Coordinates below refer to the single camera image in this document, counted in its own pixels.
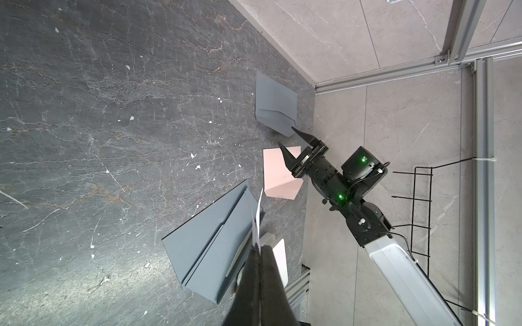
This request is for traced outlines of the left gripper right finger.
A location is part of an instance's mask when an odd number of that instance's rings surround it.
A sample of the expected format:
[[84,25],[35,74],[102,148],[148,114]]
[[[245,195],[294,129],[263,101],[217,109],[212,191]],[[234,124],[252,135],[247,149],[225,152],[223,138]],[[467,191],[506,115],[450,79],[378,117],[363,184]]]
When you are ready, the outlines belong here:
[[288,302],[272,248],[263,246],[260,258],[261,325],[300,325]]

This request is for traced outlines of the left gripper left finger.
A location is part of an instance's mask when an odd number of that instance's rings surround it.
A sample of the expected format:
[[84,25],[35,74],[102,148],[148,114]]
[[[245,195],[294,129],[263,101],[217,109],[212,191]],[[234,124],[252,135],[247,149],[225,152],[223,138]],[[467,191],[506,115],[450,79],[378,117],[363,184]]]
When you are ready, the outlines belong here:
[[223,326],[260,325],[261,258],[258,246],[250,250],[241,282]]

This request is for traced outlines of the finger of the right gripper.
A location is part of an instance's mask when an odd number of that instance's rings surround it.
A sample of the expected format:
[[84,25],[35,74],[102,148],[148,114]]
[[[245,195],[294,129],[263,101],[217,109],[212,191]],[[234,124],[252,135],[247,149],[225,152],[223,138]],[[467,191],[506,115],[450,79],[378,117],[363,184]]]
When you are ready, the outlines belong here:
[[297,153],[297,157],[287,148],[285,147],[281,142],[278,142],[278,146],[281,149],[281,153],[284,159],[284,164],[286,168],[291,173],[300,173],[302,170],[302,164],[299,161],[299,157],[302,154],[302,152]]
[[312,134],[304,133],[295,127],[292,127],[292,130],[311,148],[316,148],[317,146],[320,146],[320,140],[314,137]]

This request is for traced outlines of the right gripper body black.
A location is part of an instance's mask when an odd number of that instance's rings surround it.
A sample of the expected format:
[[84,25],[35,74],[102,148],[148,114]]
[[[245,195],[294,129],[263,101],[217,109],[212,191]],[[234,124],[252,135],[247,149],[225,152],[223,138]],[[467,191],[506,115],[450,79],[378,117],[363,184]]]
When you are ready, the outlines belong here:
[[340,170],[326,158],[327,151],[328,147],[322,141],[315,141],[298,156],[291,155],[291,174],[295,178],[307,176],[323,202],[332,205],[333,211],[346,209],[350,202],[361,205],[365,194],[387,174],[387,163],[362,146]]

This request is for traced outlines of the pink envelope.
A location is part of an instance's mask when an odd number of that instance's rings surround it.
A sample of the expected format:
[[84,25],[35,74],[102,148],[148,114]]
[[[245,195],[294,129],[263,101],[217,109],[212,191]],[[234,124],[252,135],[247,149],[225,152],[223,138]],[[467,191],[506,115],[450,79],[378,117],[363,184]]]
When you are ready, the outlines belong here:
[[292,176],[280,148],[263,150],[264,189],[267,197],[294,200],[304,180]]

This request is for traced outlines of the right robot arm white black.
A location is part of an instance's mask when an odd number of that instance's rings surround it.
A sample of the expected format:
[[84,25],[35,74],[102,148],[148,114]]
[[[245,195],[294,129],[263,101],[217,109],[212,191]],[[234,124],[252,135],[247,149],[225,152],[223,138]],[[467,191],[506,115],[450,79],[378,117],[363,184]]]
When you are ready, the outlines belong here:
[[328,147],[318,138],[298,129],[294,132],[307,143],[299,156],[279,145],[285,166],[295,178],[308,177],[330,211],[339,212],[356,242],[377,265],[416,325],[461,325],[428,275],[401,245],[398,234],[383,211],[364,196],[387,175],[382,163],[359,147],[338,171],[325,157]]

